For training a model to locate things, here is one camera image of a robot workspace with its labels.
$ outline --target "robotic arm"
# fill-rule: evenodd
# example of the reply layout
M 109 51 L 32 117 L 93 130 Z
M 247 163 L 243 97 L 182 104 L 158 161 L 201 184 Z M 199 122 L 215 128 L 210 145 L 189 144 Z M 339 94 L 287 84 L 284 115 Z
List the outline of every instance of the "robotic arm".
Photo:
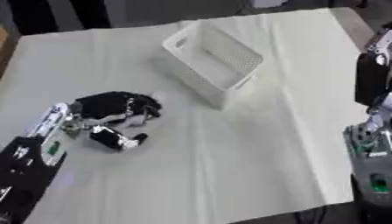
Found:
M 23 223 L 42 198 L 67 156 L 64 135 L 87 132 L 90 139 L 115 151 L 127 151 L 147 135 L 128 137 L 109 126 L 126 121 L 144 125 L 160 117 L 161 108 L 147 95 L 127 92 L 90 95 L 50 107 L 0 153 L 0 224 Z
M 363 223 L 392 221 L 392 23 L 358 58 L 355 100 L 368 106 L 367 121 L 344 131 L 351 158 L 353 196 Z

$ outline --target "table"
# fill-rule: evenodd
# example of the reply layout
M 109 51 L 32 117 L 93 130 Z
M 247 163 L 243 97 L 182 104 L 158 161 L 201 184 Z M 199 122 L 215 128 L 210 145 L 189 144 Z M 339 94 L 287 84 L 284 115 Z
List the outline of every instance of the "table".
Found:
M 157 95 L 150 139 L 123 154 L 85 137 L 26 223 L 228 223 L 352 199 L 341 131 L 358 48 L 329 10 L 211 19 L 264 56 L 254 93 L 208 107 L 165 67 L 161 42 L 190 21 L 23 37 L 0 82 L 0 143 L 55 102 Z

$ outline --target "basket handle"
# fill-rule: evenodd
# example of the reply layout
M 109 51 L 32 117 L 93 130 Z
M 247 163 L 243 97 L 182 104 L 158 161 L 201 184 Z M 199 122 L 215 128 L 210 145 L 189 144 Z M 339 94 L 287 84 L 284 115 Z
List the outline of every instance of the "basket handle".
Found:
M 244 80 L 240 85 L 238 85 L 235 90 L 242 88 L 243 85 L 245 85 L 248 81 L 250 81 L 252 79 L 253 76 L 248 77 L 246 80 Z

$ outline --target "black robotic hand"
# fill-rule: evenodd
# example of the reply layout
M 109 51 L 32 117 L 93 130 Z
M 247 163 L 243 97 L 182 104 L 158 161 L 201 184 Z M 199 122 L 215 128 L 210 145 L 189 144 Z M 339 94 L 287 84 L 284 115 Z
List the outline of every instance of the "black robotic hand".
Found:
M 160 117 L 162 106 L 148 95 L 107 92 L 76 99 L 72 108 L 84 120 L 121 123 L 132 116 L 142 116 L 144 122 Z
M 127 137 L 107 126 L 134 118 L 138 118 L 138 125 L 145 124 L 160 117 L 162 106 L 148 95 L 107 92 L 76 99 L 70 108 L 73 116 L 63 126 L 65 132 L 78 135 L 81 130 L 88 130 L 92 140 L 117 151 L 127 151 L 142 144 L 148 136 L 142 133 Z

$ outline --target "robotic hand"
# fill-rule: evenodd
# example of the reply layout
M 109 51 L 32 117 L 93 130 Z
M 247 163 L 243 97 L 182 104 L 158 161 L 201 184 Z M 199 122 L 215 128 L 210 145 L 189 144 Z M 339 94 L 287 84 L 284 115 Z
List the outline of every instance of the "robotic hand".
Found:
M 147 121 L 160 117 L 162 106 L 153 98 L 143 94 L 107 92 L 77 99 L 70 105 L 71 115 L 63 130 L 77 136 L 88 130 L 91 139 L 118 151 L 127 151 L 144 142 L 148 137 L 142 133 L 132 138 L 108 126 L 129 122 L 129 126 L 145 125 Z
M 344 137 L 351 158 L 354 201 L 364 223 L 392 220 L 392 23 L 358 58 L 355 100 L 368 106 L 366 122 L 349 126 Z

